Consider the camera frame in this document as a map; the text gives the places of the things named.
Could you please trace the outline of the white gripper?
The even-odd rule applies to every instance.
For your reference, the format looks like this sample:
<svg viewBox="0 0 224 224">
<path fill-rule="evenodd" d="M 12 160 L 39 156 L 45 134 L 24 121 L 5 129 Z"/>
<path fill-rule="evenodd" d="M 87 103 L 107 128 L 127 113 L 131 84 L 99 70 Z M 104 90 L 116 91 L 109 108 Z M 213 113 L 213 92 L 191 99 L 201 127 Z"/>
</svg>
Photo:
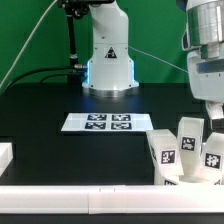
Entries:
<svg viewBox="0 0 224 224">
<path fill-rule="evenodd" d="M 190 88 L 196 99 L 207 101 L 212 130 L 224 130 L 224 44 L 220 45 L 218 54 L 202 59 L 199 51 L 194 50 L 187 55 Z"/>
</svg>

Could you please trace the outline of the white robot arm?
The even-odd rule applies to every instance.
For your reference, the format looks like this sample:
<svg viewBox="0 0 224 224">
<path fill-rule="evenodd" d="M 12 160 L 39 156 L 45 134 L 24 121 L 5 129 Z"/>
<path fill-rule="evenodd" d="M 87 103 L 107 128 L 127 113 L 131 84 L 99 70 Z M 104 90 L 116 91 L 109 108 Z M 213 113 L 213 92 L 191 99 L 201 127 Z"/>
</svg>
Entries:
<svg viewBox="0 0 224 224">
<path fill-rule="evenodd" d="M 83 88 L 119 96 L 139 86 L 128 54 L 127 14 L 116 0 L 88 0 L 93 19 L 93 55 Z M 224 0 L 176 0 L 186 13 L 182 49 L 188 52 L 190 88 L 203 100 L 211 129 L 224 131 Z"/>
</svg>

